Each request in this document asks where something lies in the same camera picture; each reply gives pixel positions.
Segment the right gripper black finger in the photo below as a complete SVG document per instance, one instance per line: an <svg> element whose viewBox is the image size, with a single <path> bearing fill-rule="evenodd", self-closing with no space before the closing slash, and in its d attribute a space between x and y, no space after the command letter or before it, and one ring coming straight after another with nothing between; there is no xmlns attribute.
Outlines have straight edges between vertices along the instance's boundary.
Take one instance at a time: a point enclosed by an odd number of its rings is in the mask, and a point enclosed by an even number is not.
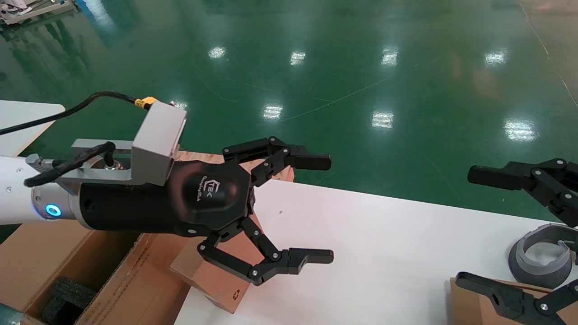
<svg viewBox="0 0 578 325"><path fill-rule="evenodd" d="M503 168L473 165L472 184L505 190L524 190L566 226L578 225L578 165L555 158L539 164L510 161Z"/></svg>
<svg viewBox="0 0 578 325"><path fill-rule="evenodd" d="M577 281L556 290L459 272L456 325L576 325Z"/></svg>

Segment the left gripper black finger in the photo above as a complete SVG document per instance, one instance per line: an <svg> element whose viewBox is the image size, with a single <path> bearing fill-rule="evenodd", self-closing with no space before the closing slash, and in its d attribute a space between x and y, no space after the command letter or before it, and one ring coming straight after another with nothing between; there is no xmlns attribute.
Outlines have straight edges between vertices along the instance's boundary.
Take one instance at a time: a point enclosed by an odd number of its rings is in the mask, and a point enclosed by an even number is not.
<svg viewBox="0 0 578 325"><path fill-rule="evenodd" d="M204 261L219 267L255 286L276 275L299 275L305 264L330 264L334 261L334 252L326 249L289 248L278 250L260 227L251 220L244 218L239 229L250 239L259 250L263 260L252 265L217 247L221 235L211 234L202 241L197 251Z"/></svg>

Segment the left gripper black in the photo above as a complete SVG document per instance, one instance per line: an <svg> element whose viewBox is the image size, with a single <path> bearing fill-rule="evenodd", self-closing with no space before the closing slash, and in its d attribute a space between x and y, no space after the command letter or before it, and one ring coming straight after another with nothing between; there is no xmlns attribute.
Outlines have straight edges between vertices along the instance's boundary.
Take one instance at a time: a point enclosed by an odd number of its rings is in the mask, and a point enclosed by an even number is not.
<svg viewBox="0 0 578 325"><path fill-rule="evenodd" d="M287 167L332 167L329 154L311 153L277 137L228 146L222 154L228 161L223 164L176 162L163 186L84 183L79 192L81 218L100 231L232 238L249 216L251 186L260 187ZM250 173L240 166L256 160L262 162Z"/></svg>

